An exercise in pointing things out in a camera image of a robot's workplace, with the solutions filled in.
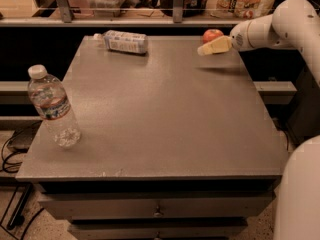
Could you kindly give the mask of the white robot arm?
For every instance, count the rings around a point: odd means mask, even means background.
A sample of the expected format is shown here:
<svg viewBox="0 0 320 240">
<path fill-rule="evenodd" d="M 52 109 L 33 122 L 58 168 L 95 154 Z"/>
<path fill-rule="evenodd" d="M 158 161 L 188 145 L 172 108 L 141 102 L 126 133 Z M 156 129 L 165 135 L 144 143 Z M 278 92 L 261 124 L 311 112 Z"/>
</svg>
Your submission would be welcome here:
<svg viewBox="0 0 320 240">
<path fill-rule="evenodd" d="M 299 52 L 308 69 L 297 80 L 297 98 L 319 107 L 320 18 L 308 0 L 285 0 L 268 16 L 237 24 L 227 36 L 209 39 L 201 56 L 259 48 Z M 320 240 L 320 135 L 291 153 L 279 186 L 273 240 Z"/>
</svg>

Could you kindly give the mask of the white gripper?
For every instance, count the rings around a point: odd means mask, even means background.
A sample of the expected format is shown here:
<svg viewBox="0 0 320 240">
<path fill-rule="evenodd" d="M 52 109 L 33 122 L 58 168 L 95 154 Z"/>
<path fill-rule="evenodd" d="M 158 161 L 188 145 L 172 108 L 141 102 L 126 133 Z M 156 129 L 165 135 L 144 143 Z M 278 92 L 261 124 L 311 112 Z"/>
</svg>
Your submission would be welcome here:
<svg viewBox="0 0 320 240">
<path fill-rule="evenodd" d="M 217 37 L 197 49 L 197 53 L 200 56 L 225 53 L 228 52 L 232 46 L 239 52 L 250 51 L 253 46 L 249 41 L 249 27 L 251 22 L 244 21 L 237 24 L 230 32 L 230 38 L 228 36 Z"/>
</svg>

